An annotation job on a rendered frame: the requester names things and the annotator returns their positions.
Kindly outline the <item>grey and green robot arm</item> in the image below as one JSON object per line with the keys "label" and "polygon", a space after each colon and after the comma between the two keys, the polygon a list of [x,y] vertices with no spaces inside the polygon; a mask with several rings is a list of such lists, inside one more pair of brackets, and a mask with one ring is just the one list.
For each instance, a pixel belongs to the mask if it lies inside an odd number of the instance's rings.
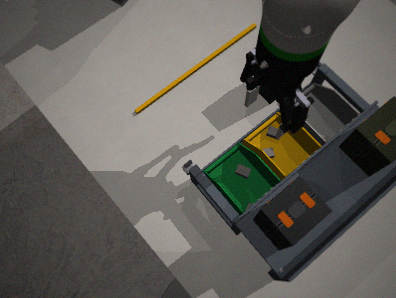
{"label": "grey and green robot arm", "polygon": [[360,0],[262,0],[256,44],[261,70],[298,81],[317,67],[333,33]]}

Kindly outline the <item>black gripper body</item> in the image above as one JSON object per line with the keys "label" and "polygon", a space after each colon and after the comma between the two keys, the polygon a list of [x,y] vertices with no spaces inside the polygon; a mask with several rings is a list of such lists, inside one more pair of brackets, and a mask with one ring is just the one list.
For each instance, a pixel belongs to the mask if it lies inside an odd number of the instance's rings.
{"label": "black gripper body", "polygon": [[[260,69],[258,65],[258,71],[262,80],[273,90],[275,89],[286,89],[282,90],[283,97],[295,97],[296,96],[296,89],[302,90],[301,84],[304,79],[298,81],[281,81],[274,79],[267,75],[263,70]],[[270,86],[272,85],[272,87]]]}

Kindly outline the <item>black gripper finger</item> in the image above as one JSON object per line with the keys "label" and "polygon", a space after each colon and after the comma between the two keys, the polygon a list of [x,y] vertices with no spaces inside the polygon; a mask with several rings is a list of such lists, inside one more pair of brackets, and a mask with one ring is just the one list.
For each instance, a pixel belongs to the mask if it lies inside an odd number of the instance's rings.
{"label": "black gripper finger", "polygon": [[312,97],[305,97],[299,89],[296,89],[295,104],[294,97],[283,97],[282,90],[280,89],[273,88],[273,91],[276,96],[276,101],[280,106],[282,120],[282,124],[279,126],[275,136],[278,140],[287,133],[288,130],[295,134],[304,126],[309,106],[314,103],[314,99]]}
{"label": "black gripper finger", "polygon": [[260,76],[256,78],[258,80],[253,78],[253,75],[258,67],[255,50],[256,47],[246,54],[246,64],[240,77],[241,82],[245,82],[247,84],[247,92],[244,104],[246,107],[250,106],[257,100],[260,85],[265,83]]}

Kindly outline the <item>yellow bin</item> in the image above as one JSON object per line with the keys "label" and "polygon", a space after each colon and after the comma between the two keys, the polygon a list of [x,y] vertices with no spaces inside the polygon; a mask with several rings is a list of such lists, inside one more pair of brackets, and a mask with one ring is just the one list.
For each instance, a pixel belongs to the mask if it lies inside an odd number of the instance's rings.
{"label": "yellow bin", "polygon": [[[277,113],[252,132],[244,146],[255,152],[282,181],[322,146],[303,127],[295,134],[288,130],[279,140],[266,136],[269,126],[279,129],[281,124],[281,113]],[[271,147],[274,158],[262,150]]]}

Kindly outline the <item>grey metal shelf rack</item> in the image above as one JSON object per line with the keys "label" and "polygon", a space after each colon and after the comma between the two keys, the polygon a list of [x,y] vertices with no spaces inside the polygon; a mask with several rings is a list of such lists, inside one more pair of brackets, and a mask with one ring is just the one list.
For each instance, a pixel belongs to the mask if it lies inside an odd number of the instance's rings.
{"label": "grey metal shelf rack", "polygon": [[[362,113],[264,194],[244,213],[239,215],[236,212],[203,173],[203,170],[208,168],[238,142],[243,145],[243,139],[277,112],[280,113],[280,107],[204,168],[200,169],[197,164],[194,165],[191,159],[182,167],[187,175],[190,174],[191,181],[233,232],[236,235],[242,232],[273,269],[268,274],[276,281],[291,282],[396,186],[396,160],[373,175],[368,176],[339,148],[339,145],[363,121],[380,108],[377,105],[378,101],[369,105],[325,63],[322,64],[319,61],[312,74],[314,77],[311,83],[304,87],[301,92],[305,91],[313,83],[322,85],[324,80],[326,80],[353,107]],[[294,246],[278,250],[253,219],[266,203],[299,176],[332,209],[332,212]]]}

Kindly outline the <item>yellow long bar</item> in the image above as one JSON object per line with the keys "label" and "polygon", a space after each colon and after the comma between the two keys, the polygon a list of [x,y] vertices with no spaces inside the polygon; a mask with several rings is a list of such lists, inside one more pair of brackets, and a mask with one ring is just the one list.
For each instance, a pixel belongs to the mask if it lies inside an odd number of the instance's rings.
{"label": "yellow long bar", "polygon": [[151,104],[153,104],[155,101],[157,101],[159,98],[161,98],[162,96],[164,96],[166,93],[168,93],[170,90],[172,90],[174,87],[176,87],[177,85],[179,85],[181,82],[183,82],[185,79],[187,79],[189,76],[191,76],[192,74],[194,74],[196,71],[198,71],[200,68],[202,68],[203,66],[205,66],[207,63],[209,63],[211,60],[213,60],[215,57],[217,57],[218,55],[220,55],[222,52],[224,52],[226,49],[228,49],[229,47],[231,47],[233,44],[235,44],[237,41],[239,41],[241,38],[243,38],[244,36],[246,36],[248,33],[250,33],[252,30],[254,30],[256,28],[256,24],[253,23],[251,26],[249,26],[248,28],[246,28],[244,31],[242,31],[240,34],[238,34],[237,36],[235,36],[233,39],[231,39],[230,41],[228,41],[226,44],[224,44],[222,47],[220,47],[219,49],[217,49],[215,52],[213,52],[211,55],[209,55],[208,57],[206,57],[204,60],[202,60],[200,63],[198,63],[197,65],[195,65],[193,68],[191,68],[189,71],[187,71],[186,73],[184,73],[182,76],[180,76],[178,79],[176,79],[175,81],[173,81],[171,84],[169,84],[167,87],[165,87],[164,89],[162,89],[160,92],[158,92],[156,95],[154,95],[153,97],[151,97],[149,100],[147,100],[145,103],[143,103],[141,106],[139,106],[138,108],[135,109],[135,112],[137,114],[139,114],[140,112],[142,112],[144,109],[146,109],[148,106],[150,106]]}

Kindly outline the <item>green open bin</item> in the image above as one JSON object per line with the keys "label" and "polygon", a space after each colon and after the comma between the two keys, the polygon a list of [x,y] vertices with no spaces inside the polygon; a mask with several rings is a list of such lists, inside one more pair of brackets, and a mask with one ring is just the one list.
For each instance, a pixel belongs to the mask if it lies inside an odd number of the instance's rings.
{"label": "green open bin", "polygon": [[[251,169],[248,179],[235,174],[238,164]],[[235,145],[205,171],[205,175],[241,215],[281,180],[252,150]]]}

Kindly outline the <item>grey open bin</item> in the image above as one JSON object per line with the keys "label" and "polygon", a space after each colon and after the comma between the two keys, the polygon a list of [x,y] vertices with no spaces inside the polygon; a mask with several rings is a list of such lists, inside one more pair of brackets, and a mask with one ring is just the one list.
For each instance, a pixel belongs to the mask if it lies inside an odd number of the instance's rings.
{"label": "grey open bin", "polygon": [[360,114],[334,89],[313,83],[302,93],[314,99],[303,127],[321,146],[327,141],[320,134],[330,140]]}

